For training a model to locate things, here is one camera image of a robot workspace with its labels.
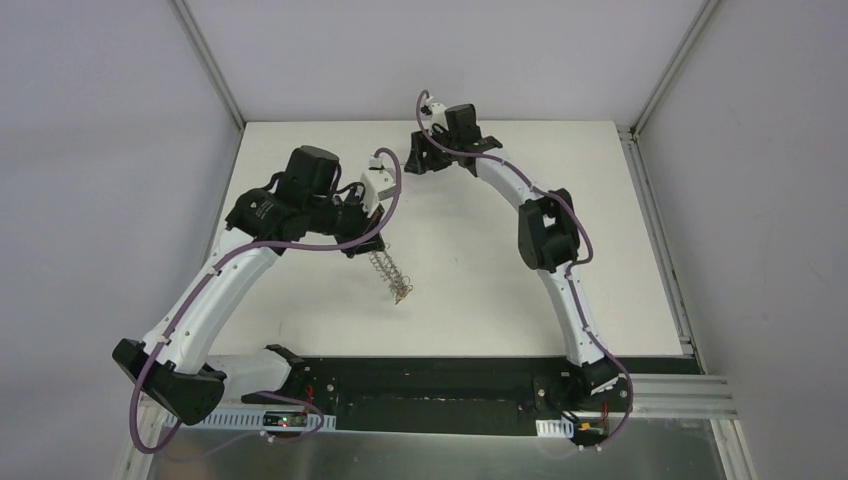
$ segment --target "gray wall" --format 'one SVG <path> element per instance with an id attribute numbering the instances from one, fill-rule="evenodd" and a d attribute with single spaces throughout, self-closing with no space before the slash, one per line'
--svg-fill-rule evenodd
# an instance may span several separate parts
<path id="1" fill-rule="evenodd" d="M 164 1 L 3 2 L 0 65 L 0 478 L 106 478 L 237 135 Z"/>
<path id="2" fill-rule="evenodd" d="M 249 120 L 398 120 L 422 88 L 483 118 L 632 123 L 702 0 L 190 1 Z"/>
<path id="3" fill-rule="evenodd" d="M 642 138 L 760 478 L 846 478 L 848 2 L 725 2 Z"/>

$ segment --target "metal sheet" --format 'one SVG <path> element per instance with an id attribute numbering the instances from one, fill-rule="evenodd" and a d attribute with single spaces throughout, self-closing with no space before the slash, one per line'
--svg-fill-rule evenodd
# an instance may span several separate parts
<path id="1" fill-rule="evenodd" d="M 243 441 L 197 462 L 157 455 L 149 479 L 716 479 L 725 478 L 709 421 L 631 421 L 603 451 L 578 452 L 564 439 L 319 434 L 300 444 Z M 194 456 L 237 432 L 184 430 L 168 449 Z"/>

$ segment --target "coiled spring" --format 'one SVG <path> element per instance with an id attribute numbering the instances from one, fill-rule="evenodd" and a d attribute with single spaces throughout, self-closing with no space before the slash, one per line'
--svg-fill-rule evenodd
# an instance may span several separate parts
<path id="1" fill-rule="evenodd" d="M 389 291 L 395 296 L 395 305 L 397 305 L 412 291 L 412 284 L 409 277 L 401 273 L 394 259 L 389 255 L 389 247 L 390 245 L 386 244 L 386 250 L 368 253 L 368 259 L 371 260 L 374 270 L 380 274 L 380 278 L 389 284 Z"/>

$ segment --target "robotic arm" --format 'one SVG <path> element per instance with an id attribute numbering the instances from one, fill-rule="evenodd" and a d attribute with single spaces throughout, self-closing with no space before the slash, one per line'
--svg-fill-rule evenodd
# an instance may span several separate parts
<path id="1" fill-rule="evenodd" d="M 290 361 L 297 357 L 280 346 L 252 355 L 208 356 L 247 290 L 285 249 L 246 249 L 220 269 L 216 264 L 228 252 L 254 242 L 294 242 L 315 232 L 332 235 L 343 244 L 373 230 L 384 214 L 380 201 L 394 193 L 394 173 L 379 158 L 372 158 L 359 182 L 337 190 L 340 176 L 339 159 L 332 153 L 310 146 L 295 149 L 286 169 L 274 174 L 268 185 L 238 198 L 209 259 L 162 321 L 140 342 L 123 339 L 115 347 L 113 359 L 133 381 L 138 381 L 150 356 L 155 357 L 142 390 L 183 423 L 200 422 L 222 400 L 275 391 L 286 382 Z M 345 191 L 342 199 L 338 194 Z M 352 258 L 382 250 L 385 244 L 377 234 L 342 252 Z M 209 274 L 211 280 L 190 298 Z M 166 335 L 187 301 L 179 324 Z M 155 355 L 160 343 L 163 346 Z"/>
<path id="2" fill-rule="evenodd" d="M 557 201 L 538 193 L 536 183 L 509 163 L 508 153 L 496 138 L 482 136 L 474 105 L 445 108 L 427 95 L 421 113 L 430 116 L 429 125 L 422 123 L 422 130 L 412 133 L 404 171 L 421 175 L 456 162 L 492 185 L 517 210 L 519 253 L 525 265 L 536 270 L 548 291 L 562 329 L 571 374 L 583 387 L 580 394 L 591 396 L 612 388 L 618 381 L 619 369 L 596 344 L 600 335 L 580 286 L 579 267 L 571 265 L 577 260 L 580 247 L 575 221 Z M 567 190 L 548 193 L 573 209 Z M 569 285 L 568 275 L 573 285 Z"/>

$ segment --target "white tabletop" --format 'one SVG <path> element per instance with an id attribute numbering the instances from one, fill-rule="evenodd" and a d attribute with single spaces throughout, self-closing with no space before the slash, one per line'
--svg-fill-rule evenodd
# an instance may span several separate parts
<path id="1" fill-rule="evenodd" d="M 543 187 L 565 187 L 595 246 L 583 285 L 598 330 L 620 355 L 682 354 L 621 143 L 611 122 L 480 122 Z M 227 190 L 236 198 L 314 145 L 341 158 L 341 185 L 380 146 L 406 161 L 413 122 L 249 123 Z M 299 355 L 537 356 L 565 353 L 553 307 L 517 248 L 517 215 L 457 166 L 404 175 L 383 230 L 414 290 L 395 305 L 367 255 L 289 250 L 247 293 L 212 349 L 278 343 Z M 331 243 L 318 235 L 304 242 Z"/>

